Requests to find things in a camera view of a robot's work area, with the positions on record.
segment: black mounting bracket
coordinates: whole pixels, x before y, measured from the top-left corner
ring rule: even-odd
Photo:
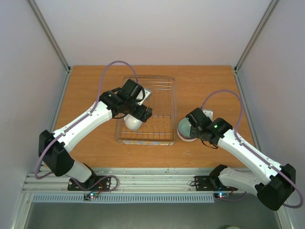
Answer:
[[[211,182],[210,176],[195,176],[194,181],[191,183],[191,186],[196,187],[196,191],[237,191],[237,188],[234,187],[220,187],[219,189],[215,188]]]
[[[105,176],[96,176],[95,179],[99,180],[103,177],[105,177]],[[103,185],[102,190],[108,191],[110,189],[111,177],[101,180],[100,183]],[[92,187],[88,191],[99,191],[100,189],[101,189],[101,186],[99,184],[97,184],[96,186]],[[70,179],[68,182],[68,191],[83,191],[83,190],[80,189],[80,187],[78,187],[78,185],[74,182],[73,179]]]

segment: wire basket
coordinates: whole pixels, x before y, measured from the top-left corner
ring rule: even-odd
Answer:
[[[122,144],[173,145],[177,138],[175,80],[157,76],[138,78],[141,86],[152,91],[149,100],[143,103],[152,108],[152,116],[136,131],[128,129],[124,120],[118,119],[115,138]],[[123,84],[128,79],[135,80],[134,77],[125,77]]]

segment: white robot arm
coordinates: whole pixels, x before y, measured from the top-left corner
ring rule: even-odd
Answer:
[[[94,172],[71,158],[69,152],[92,130],[119,113],[128,117],[125,124],[129,129],[137,130],[152,115],[152,109],[143,105],[150,95],[149,89],[130,79],[122,88],[104,92],[97,104],[94,103],[66,126],[53,133],[43,131],[39,137],[39,156],[44,154],[43,162],[56,176],[67,175],[78,180],[84,188],[91,187],[97,181]]]
[[[214,148],[227,150],[253,172],[250,175],[219,165],[210,173],[215,190],[238,188],[256,195],[271,210],[278,210],[293,193],[294,187],[281,175],[295,184],[295,169],[290,164],[282,166],[270,159],[245,141],[225,120],[217,118],[212,122],[200,108],[194,109],[186,118],[192,125],[191,137],[201,139],[204,145],[209,142]]]

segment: orange wooden surface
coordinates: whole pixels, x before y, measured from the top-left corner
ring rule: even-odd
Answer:
[[[74,66],[62,103],[56,128],[60,128],[88,109],[96,99],[101,73],[105,66]],[[176,82],[179,122],[200,107],[211,92],[229,89],[238,92],[231,66],[134,66],[138,75],[172,77]],[[106,73],[102,92],[122,85],[132,72],[127,66],[112,66]],[[222,117],[235,126],[240,105],[233,95],[217,94],[206,104],[214,118]],[[196,140],[183,142],[177,137],[173,146],[122,145],[114,138],[116,120],[110,120],[88,134],[71,156],[91,167],[230,167],[244,165],[222,149],[210,149]],[[239,133],[250,143],[252,137],[244,115]]]

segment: white wall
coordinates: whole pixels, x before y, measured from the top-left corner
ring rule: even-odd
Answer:
[[[36,0],[70,65],[236,65],[270,0]]]
[[[263,151],[296,168],[305,191],[305,1],[281,0],[241,68],[241,80]],[[296,192],[289,198],[298,204]],[[293,210],[302,229],[305,206]]]
[[[0,228],[38,159],[65,70],[26,0],[0,7]]]

